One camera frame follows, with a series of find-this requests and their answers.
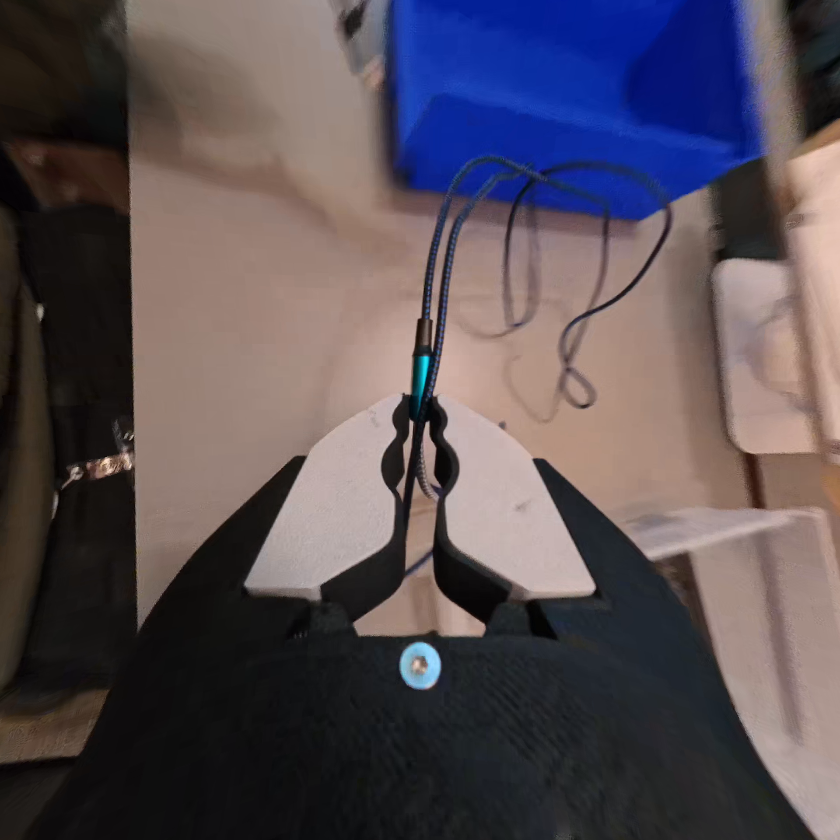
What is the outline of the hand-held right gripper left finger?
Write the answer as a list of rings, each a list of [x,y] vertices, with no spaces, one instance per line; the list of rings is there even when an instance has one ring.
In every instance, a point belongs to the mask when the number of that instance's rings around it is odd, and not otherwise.
[[[354,622],[400,588],[409,408],[390,395],[311,448],[248,573],[250,595],[336,604]]]

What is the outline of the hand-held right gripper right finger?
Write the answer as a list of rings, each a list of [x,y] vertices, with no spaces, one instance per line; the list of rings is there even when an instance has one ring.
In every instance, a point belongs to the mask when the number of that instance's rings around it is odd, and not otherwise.
[[[482,623],[503,603],[592,596],[592,575],[525,447],[446,395],[433,399],[429,427],[441,593]]]

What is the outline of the grey desk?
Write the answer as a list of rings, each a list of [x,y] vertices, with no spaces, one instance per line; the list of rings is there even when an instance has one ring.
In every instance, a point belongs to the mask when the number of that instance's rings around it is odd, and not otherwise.
[[[289,458],[410,380],[436,195],[391,182],[383,100],[330,2],[127,2],[140,621]],[[707,191],[640,285],[590,322],[593,408],[550,412],[592,292],[593,217],[542,212],[536,318],[505,339],[508,210],[458,244],[439,388],[503,422],[616,521],[756,508],[721,414]]]

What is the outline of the blue plastic bin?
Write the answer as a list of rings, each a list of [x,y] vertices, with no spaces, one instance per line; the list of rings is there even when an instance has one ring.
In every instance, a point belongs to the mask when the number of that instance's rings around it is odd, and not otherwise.
[[[763,155],[739,2],[393,2],[392,170],[445,193],[495,154],[600,161],[671,200]]]

